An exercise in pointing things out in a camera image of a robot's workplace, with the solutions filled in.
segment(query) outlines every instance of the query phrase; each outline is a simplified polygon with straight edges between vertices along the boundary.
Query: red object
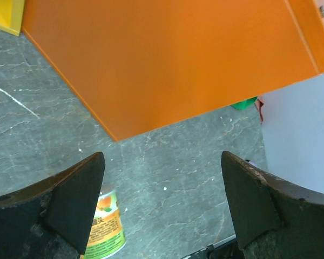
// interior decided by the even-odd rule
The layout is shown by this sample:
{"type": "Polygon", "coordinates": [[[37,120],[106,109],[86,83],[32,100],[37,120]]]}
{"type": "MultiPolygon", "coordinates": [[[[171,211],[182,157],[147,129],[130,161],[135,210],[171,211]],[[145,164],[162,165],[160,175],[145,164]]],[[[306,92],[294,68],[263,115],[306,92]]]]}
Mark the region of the red object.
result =
{"type": "Polygon", "coordinates": [[[257,101],[255,101],[254,104],[257,107],[257,110],[259,112],[260,121],[263,122],[263,114],[261,113],[261,108],[264,105],[264,103],[263,103],[263,97],[262,96],[258,96],[257,101]]]}

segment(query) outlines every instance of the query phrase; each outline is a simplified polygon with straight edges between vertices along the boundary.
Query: yellow object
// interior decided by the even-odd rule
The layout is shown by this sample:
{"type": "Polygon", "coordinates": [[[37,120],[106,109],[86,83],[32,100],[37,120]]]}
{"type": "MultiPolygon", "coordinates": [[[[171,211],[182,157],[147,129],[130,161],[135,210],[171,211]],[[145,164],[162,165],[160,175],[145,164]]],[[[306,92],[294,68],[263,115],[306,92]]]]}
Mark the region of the yellow object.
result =
{"type": "Polygon", "coordinates": [[[0,0],[0,30],[19,36],[24,0],[0,0]]]}
{"type": "Polygon", "coordinates": [[[126,243],[113,187],[102,186],[92,221],[85,259],[104,259],[120,251],[126,243]]]}

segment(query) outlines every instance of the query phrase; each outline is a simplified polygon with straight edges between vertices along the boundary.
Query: white scratch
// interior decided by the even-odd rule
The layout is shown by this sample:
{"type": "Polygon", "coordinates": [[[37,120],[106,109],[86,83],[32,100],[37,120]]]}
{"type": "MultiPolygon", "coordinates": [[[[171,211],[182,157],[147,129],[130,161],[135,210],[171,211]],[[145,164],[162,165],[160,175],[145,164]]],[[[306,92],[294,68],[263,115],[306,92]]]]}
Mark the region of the white scratch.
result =
{"type": "Polygon", "coordinates": [[[34,115],[37,119],[39,119],[39,116],[33,112],[32,110],[30,110],[29,108],[27,108],[24,104],[22,104],[20,101],[18,101],[16,98],[14,98],[12,95],[10,95],[9,93],[7,93],[5,90],[2,90],[0,88],[0,92],[6,94],[8,97],[10,97],[16,104],[18,104],[19,106],[23,107],[24,109],[26,109],[27,111],[29,111],[32,115],[34,115]]]}

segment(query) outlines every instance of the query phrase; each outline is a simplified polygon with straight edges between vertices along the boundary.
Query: black base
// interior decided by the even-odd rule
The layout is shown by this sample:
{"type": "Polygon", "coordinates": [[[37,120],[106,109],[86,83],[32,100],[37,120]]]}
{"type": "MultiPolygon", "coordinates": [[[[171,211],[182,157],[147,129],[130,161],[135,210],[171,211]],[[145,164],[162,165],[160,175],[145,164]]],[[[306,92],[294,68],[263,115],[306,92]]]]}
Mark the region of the black base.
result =
{"type": "Polygon", "coordinates": [[[213,245],[199,250],[189,256],[187,259],[245,259],[244,254],[239,250],[236,239],[233,239],[219,247],[213,245]]]}

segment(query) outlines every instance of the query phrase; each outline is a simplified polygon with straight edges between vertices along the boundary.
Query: can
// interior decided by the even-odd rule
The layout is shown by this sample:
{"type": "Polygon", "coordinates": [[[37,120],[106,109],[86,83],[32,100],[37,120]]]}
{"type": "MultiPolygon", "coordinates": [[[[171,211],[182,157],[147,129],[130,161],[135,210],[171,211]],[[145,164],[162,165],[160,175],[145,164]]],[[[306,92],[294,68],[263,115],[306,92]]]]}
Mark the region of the can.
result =
{"type": "Polygon", "coordinates": [[[108,258],[120,251],[125,243],[115,190],[111,186],[104,186],[98,198],[84,258],[108,258]]]}

